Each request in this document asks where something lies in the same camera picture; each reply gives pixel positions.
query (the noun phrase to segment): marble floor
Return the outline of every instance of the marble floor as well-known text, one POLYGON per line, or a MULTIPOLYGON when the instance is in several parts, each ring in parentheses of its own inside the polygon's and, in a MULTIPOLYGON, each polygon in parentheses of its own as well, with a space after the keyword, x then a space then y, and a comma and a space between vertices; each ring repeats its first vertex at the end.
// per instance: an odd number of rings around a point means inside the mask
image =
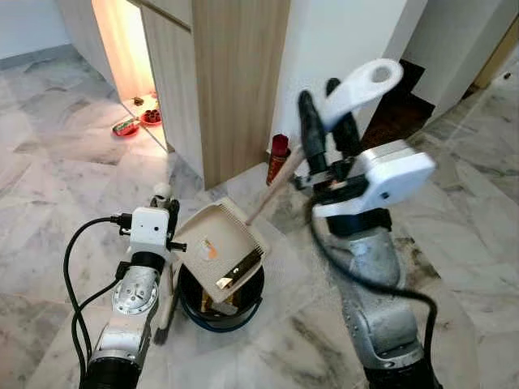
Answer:
MULTIPOLYGON (((439 168, 392 208, 408 283, 440 307, 433 362, 446 389, 519 386, 517 70, 410 140, 439 168)), ((224 195, 251 210, 265 189, 266 166, 258 165, 203 190, 145 131, 114 139, 112 125, 127 117, 114 90, 79 56, 0 71, 2 388, 77 387, 62 255, 84 221, 131 212, 159 181, 174 185, 181 223, 224 195)), ((272 252, 256 317, 217 335, 179 310, 166 344, 151 346, 139 387, 366 387, 337 288, 304 224, 306 200, 287 186, 257 221, 272 252)), ((114 226, 80 238, 71 259, 80 299, 112 280, 126 247, 114 226)), ((413 309, 422 335, 427 312, 413 309)), ((87 309, 92 338, 108 314, 109 297, 87 309)))

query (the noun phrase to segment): white wall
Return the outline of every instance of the white wall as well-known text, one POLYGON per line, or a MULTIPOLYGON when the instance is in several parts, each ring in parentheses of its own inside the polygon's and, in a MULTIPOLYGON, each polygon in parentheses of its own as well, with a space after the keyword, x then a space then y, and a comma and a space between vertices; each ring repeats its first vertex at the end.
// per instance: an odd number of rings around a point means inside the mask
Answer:
POLYGON ((54 0, 0 0, 0 59, 67 43, 54 0))
MULTIPOLYGON (((322 105, 324 86, 344 79, 353 69, 376 58, 400 58, 427 0, 294 0, 281 59, 272 135, 298 143, 298 95, 312 92, 322 105)), ((358 115, 363 132, 376 104, 358 115)))
POLYGON ((436 117, 455 105, 507 31, 517 0, 432 0, 402 57, 426 68, 413 94, 436 105, 436 117))

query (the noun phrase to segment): wire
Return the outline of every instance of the wire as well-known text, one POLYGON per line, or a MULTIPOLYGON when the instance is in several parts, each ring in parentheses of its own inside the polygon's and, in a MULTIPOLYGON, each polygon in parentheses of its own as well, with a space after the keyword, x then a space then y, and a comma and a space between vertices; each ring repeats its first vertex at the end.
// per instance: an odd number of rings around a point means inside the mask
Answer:
POLYGON ((99 296, 101 296, 102 294, 105 294, 106 292, 108 292, 109 290, 111 290, 115 285, 117 285, 117 283, 119 282, 118 279, 112 281, 111 284, 105 286, 103 289, 101 289, 99 292, 97 293, 94 293, 92 296, 90 296, 89 298, 87 298, 85 301, 83 301, 81 303, 81 305, 79 306, 79 312, 75 312, 74 313, 74 316, 72 317, 72 337, 76 338, 77 339, 77 322, 78 322, 78 317, 81 315, 83 316, 83 314, 81 313, 81 311, 84 309, 85 306, 87 306, 88 304, 90 304, 92 301, 94 301, 95 299, 97 299, 99 296))
POLYGON ((373 280, 369 280, 367 278, 358 276, 357 274, 350 271, 348 268, 342 266, 338 259, 335 257, 335 255, 326 247, 323 240, 321 239, 320 235, 317 233, 317 230, 315 228, 314 224, 314 216, 313 216, 313 208, 314 206, 320 202, 319 196, 313 196, 310 201, 307 204, 306 211, 305 211, 305 217, 307 220, 307 223, 310 225, 310 232, 312 235, 312 238, 314 240, 314 243, 319 248, 321 254, 326 257, 327 260, 329 260, 332 265, 344 276, 355 282, 356 284, 359 284, 363 286, 366 289, 371 290, 374 293, 378 294, 389 294, 393 296, 403 297, 403 298, 409 298, 412 300, 418 300, 421 301, 429 307, 429 315, 427 316, 427 323, 426 323, 426 329, 425 329, 425 339, 423 342, 423 348, 424 348, 424 354, 427 363, 429 364, 429 367, 432 371, 432 363, 431 363, 431 345, 432 345, 432 335, 434 331, 436 316, 438 314, 438 306, 436 305, 435 301, 427 296, 426 294, 415 292, 414 290, 410 289, 398 289, 394 288, 392 286, 388 286, 386 284, 380 284, 378 282, 375 282, 373 280))
MULTIPOLYGON (((92 345, 90 344, 90 338, 88 336, 87 326, 84 323, 83 315, 81 314, 81 309, 79 308, 78 301, 75 298, 74 289, 72 288, 71 276, 68 271, 68 265, 70 262, 72 247, 74 247, 75 241, 77 241, 79 235, 90 227, 91 225, 104 223, 104 222, 113 222, 113 217, 101 217, 99 219, 90 220, 89 222, 83 224, 72 236, 71 241, 68 243, 68 246, 65 250, 65 257, 63 258, 63 278, 65 279, 66 290, 68 292, 68 297, 71 299, 72 307, 74 308, 74 316, 77 315, 77 321, 79 322, 79 326, 81 327, 81 331, 83 333, 84 343, 87 349, 87 359, 90 359, 92 355, 92 345)), ((74 327, 72 328, 72 342, 74 343, 74 348, 76 353, 78 354, 79 359, 79 370, 80 376, 84 377, 86 374, 86 364, 84 359, 83 350, 81 349, 81 344, 79 343, 79 339, 76 331, 74 331, 74 327)))

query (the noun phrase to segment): dustpan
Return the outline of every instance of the dustpan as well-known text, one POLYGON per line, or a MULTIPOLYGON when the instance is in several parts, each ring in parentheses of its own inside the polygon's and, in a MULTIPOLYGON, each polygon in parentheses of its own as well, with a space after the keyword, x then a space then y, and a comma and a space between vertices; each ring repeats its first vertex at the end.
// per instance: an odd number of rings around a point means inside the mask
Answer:
POLYGON ((187 244, 187 251, 178 253, 179 259, 216 303, 240 289, 260 269, 269 251, 260 232, 246 221, 247 215, 223 198, 196 212, 175 234, 175 240, 187 244), (222 288, 219 281, 251 254, 254 264, 222 288))

